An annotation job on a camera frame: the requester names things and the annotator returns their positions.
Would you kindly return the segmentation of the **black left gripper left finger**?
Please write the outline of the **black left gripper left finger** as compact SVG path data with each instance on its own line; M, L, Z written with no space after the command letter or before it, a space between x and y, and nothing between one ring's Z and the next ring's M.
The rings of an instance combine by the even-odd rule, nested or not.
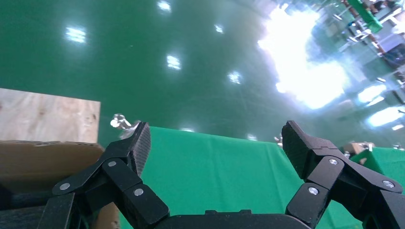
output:
M101 157L52 189L40 229L88 229L103 207L115 204L136 229L153 229L170 215L168 206L141 179L151 147L150 126L110 143Z

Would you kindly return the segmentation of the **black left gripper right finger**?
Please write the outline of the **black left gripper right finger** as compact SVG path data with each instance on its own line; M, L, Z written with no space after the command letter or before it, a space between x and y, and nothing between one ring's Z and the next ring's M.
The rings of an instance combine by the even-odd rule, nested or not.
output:
M295 121L282 128L283 150L303 185L286 214L315 228L329 203L340 203L365 229L405 226L403 187L385 175L359 165L329 140L306 134Z

